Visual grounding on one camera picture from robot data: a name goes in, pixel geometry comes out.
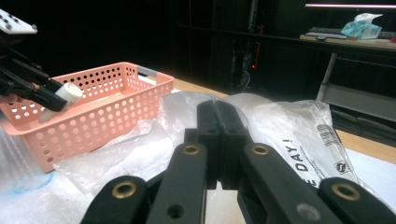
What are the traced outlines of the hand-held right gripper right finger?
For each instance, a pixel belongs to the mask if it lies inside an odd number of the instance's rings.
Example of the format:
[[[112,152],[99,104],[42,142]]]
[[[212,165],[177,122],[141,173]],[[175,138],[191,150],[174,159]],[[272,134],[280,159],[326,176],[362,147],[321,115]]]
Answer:
[[[219,181],[223,189],[237,190],[239,156],[250,137],[233,105],[217,101],[216,111],[220,126]]]

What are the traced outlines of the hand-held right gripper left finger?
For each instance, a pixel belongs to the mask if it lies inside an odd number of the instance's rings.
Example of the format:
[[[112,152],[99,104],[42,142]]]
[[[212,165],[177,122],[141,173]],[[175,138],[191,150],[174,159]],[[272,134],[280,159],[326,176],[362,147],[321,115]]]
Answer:
[[[186,143],[199,143],[207,149],[207,188],[215,189],[218,182],[219,159],[219,120],[213,100],[197,106],[197,127],[185,131]]]

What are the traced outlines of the small white bottle white cap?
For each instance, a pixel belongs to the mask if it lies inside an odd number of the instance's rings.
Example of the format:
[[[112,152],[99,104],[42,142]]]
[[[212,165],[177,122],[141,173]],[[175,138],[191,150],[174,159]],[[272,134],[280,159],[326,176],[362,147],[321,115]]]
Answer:
[[[45,108],[39,119],[39,123],[45,123],[63,115],[67,110],[72,108],[83,96],[83,91],[73,83],[65,83],[62,87],[55,92],[55,94],[66,100],[65,105],[62,106],[60,111],[53,111]]]

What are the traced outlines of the clear plastic bag smiley print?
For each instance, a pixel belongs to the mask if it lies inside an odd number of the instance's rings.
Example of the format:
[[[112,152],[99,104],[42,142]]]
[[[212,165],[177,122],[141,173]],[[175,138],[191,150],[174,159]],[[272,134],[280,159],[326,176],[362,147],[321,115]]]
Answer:
[[[81,224],[204,224],[207,149],[186,143],[185,131],[209,100],[233,105],[250,137],[234,190],[247,224],[396,224],[396,213],[355,175],[326,104],[197,92],[163,97],[155,120],[55,164],[95,194]]]

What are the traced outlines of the pink perforated plastic basket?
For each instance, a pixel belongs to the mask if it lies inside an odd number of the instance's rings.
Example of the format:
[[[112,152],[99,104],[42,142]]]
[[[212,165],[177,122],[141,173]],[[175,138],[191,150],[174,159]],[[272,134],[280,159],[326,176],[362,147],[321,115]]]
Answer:
[[[32,101],[0,105],[0,127],[20,137],[44,172],[58,161],[93,151],[157,116],[174,78],[133,63],[113,63],[55,78],[72,82],[83,97],[60,117],[38,121],[43,107]]]

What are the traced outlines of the black equipment with red light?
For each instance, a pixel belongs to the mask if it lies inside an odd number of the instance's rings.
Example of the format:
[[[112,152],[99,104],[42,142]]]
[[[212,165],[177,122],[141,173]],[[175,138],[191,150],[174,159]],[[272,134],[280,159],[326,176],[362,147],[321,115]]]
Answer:
[[[248,35],[261,35],[263,26],[258,18],[260,0],[237,0],[236,31]],[[257,70],[261,43],[257,40],[237,38],[233,44],[231,66],[231,93],[244,91]]]

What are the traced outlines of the blue and white tissue pack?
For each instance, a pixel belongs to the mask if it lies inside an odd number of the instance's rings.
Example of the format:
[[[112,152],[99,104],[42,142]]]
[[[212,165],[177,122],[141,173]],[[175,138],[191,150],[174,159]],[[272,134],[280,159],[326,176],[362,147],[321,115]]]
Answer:
[[[362,13],[348,22],[341,30],[343,35],[356,37],[360,40],[378,38],[382,27],[373,24],[373,20],[381,17],[381,14]]]

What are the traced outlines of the monitor with lit edge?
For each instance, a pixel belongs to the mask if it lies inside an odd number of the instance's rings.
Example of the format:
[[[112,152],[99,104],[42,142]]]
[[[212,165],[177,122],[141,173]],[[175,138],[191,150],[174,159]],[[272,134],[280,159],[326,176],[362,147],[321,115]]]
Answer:
[[[306,7],[396,9],[396,0],[305,0]]]

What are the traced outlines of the white metal frame desk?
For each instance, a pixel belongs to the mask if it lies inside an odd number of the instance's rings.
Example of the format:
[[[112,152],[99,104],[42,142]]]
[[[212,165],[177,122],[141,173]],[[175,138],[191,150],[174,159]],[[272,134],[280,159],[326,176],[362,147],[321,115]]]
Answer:
[[[300,35],[300,39],[308,44],[318,44],[329,47],[332,53],[326,72],[319,86],[317,100],[340,106],[366,115],[396,122],[396,98],[383,96],[367,91],[355,90],[330,82],[333,69],[342,50],[347,52],[390,53],[396,56],[396,44],[384,39],[371,40],[342,40],[326,35]]]

